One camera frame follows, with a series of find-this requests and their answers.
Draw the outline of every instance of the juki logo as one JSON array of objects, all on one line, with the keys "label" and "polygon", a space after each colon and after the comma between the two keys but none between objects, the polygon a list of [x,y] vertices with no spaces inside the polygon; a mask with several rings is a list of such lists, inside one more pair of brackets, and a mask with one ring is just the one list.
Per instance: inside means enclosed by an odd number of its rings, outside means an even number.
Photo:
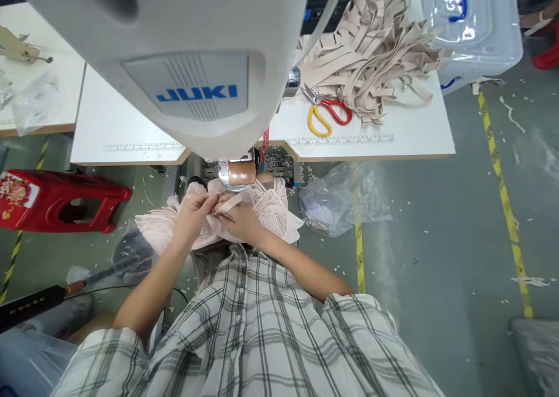
[{"label": "juki logo", "polygon": [[231,84],[227,86],[227,94],[223,92],[225,86],[214,87],[192,87],[189,91],[184,88],[168,88],[167,97],[163,94],[157,95],[157,100],[164,101],[181,101],[181,100],[213,100],[220,98],[237,97],[237,86]]}]

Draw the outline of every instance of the pile of fabric strips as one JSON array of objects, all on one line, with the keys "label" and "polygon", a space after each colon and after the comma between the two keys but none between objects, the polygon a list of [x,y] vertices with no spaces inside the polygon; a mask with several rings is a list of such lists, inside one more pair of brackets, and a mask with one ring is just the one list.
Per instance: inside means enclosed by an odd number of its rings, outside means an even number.
[{"label": "pile of fabric strips", "polygon": [[[440,33],[426,21],[408,23],[411,0],[352,0],[335,33],[323,34],[299,66],[301,86],[343,101],[363,124],[380,124],[385,103],[422,107],[433,95],[418,81],[441,69],[451,49],[431,49]],[[301,36],[298,48],[309,42]],[[397,91],[410,89],[420,101],[403,104]]]}]

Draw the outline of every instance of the concrete floor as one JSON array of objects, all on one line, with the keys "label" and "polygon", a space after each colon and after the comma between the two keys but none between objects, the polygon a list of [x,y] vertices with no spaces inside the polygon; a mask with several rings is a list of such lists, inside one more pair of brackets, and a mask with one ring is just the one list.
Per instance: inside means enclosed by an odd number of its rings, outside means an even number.
[{"label": "concrete floor", "polygon": [[[483,90],[519,222],[526,273],[559,278],[554,252],[559,211],[559,70],[542,72],[525,59],[503,77],[506,86],[488,85]],[[514,108],[513,117],[526,129],[525,134],[507,119],[499,96]],[[518,285],[510,280],[516,275],[515,265],[482,117],[469,87],[448,95],[445,103],[456,155],[375,164],[393,221],[363,226],[366,292],[393,313],[405,342],[446,395],[525,396],[508,333],[510,319],[521,317],[523,308]],[[14,140],[25,148],[11,150],[6,167],[33,167],[42,139]],[[55,141],[47,168],[60,165],[60,149]],[[324,176],[335,164],[305,163],[305,180]],[[108,267],[129,218],[153,208],[144,194],[143,180],[151,201],[157,206],[162,203],[165,176],[151,168],[97,168],[97,172],[135,187],[119,220],[121,229],[112,236],[25,233],[9,299],[63,284],[73,265],[91,271]],[[297,209],[296,196],[290,198],[290,207]],[[353,230],[334,239],[306,226],[300,232],[301,249],[329,268],[339,265],[337,274],[357,288]],[[15,233],[0,231],[0,268],[8,266],[14,238]],[[178,287],[189,298],[196,288],[193,277],[187,262]],[[559,318],[558,288],[552,282],[547,288],[530,289],[536,317]],[[97,303],[116,310],[127,293],[99,293]],[[177,294],[171,307],[170,320],[184,307]]]}]

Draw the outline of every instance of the person's right hand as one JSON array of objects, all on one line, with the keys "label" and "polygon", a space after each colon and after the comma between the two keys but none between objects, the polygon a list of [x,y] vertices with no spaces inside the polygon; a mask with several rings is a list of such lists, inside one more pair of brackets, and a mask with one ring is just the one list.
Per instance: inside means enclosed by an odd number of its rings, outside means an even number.
[{"label": "person's right hand", "polygon": [[270,233],[260,223],[252,204],[248,202],[240,202],[226,214],[216,215],[216,217],[234,236],[256,248],[259,247],[259,242]]}]

